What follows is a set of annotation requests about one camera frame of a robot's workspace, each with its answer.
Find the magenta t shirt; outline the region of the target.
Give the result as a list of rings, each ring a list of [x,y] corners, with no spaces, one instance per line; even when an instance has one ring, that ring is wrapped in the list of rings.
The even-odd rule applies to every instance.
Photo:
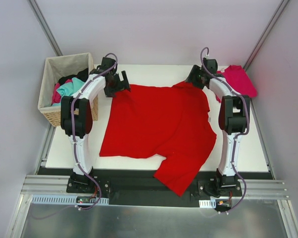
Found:
[[[225,69],[218,70],[217,73],[223,75],[235,91],[250,98],[257,97],[258,92],[242,66],[230,65]]]

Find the red t shirt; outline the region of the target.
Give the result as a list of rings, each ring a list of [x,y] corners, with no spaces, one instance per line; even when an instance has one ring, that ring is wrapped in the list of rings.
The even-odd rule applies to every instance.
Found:
[[[154,177],[181,196],[211,154],[217,136],[206,94],[190,83],[132,85],[112,100],[99,155],[164,157]]]

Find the wicker basket with cloth liner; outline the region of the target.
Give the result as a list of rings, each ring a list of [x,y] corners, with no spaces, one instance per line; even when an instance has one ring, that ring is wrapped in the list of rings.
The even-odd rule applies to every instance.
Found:
[[[91,53],[45,59],[38,110],[52,126],[61,124],[61,99],[76,93],[93,69]]]

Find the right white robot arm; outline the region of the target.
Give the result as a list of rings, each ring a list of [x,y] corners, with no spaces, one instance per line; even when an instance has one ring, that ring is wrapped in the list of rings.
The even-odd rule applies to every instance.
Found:
[[[215,59],[202,58],[201,63],[192,67],[185,81],[200,89],[206,87],[221,98],[218,122],[223,133],[222,155],[214,181],[203,188],[207,195],[220,197],[238,186],[237,160],[242,136],[249,133],[250,97],[236,92],[217,74]]]

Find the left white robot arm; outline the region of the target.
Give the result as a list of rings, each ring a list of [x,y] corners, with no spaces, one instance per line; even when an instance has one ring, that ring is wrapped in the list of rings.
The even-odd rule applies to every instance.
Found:
[[[77,185],[85,193],[92,192],[95,187],[94,179],[90,178],[93,167],[88,148],[88,137],[93,126],[93,100],[101,91],[106,97],[113,98],[117,92],[131,90],[126,72],[119,74],[117,68],[117,56],[114,53],[106,54],[101,64],[89,73],[81,88],[61,99],[61,128],[72,145],[73,173],[82,176]]]

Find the black t shirt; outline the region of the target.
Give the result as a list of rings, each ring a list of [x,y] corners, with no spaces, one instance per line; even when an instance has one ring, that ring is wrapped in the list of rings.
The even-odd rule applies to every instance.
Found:
[[[82,82],[86,82],[89,76],[89,71],[88,68],[79,71],[77,74],[72,74],[72,75],[68,75],[68,76],[64,76],[61,77],[58,80],[59,85],[63,85],[65,84],[68,80],[73,79],[74,77],[78,78],[79,80],[81,80]]]

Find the teal t shirt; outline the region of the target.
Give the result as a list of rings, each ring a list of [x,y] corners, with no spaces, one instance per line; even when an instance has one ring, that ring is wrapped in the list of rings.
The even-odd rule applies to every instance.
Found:
[[[52,95],[52,105],[58,105],[61,102],[63,96],[71,96],[77,92],[84,82],[77,77],[68,79],[64,84],[57,83]]]

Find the pink t shirt in basket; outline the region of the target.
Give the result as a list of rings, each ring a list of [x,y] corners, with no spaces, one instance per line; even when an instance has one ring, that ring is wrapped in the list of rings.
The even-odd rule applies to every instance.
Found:
[[[73,81],[72,79],[68,80],[65,84],[59,85],[57,83],[54,87],[52,95],[52,106],[57,106],[60,104],[63,96],[71,96],[73,94]]]

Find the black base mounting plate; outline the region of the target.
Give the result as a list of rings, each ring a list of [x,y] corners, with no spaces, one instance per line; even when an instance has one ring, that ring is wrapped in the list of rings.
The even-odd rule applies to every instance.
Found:
[[[86,176],[75,176],[71,169],[40,168],[39,175],[65,176],[67,193],[99,194],[111,205],[198,207],[200,200],[208,200],[205,184],[213,183],[214,172],[199,172],[183,195],[173,191],[154,178],[154,171],[146,170],[93,170],[91,181]]]

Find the aluminium frame rail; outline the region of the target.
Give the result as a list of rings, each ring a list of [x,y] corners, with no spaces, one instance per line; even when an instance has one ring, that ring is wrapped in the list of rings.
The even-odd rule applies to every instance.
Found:
[[[66,192],[69,176],[28,175],[26,176],[22,192]]]

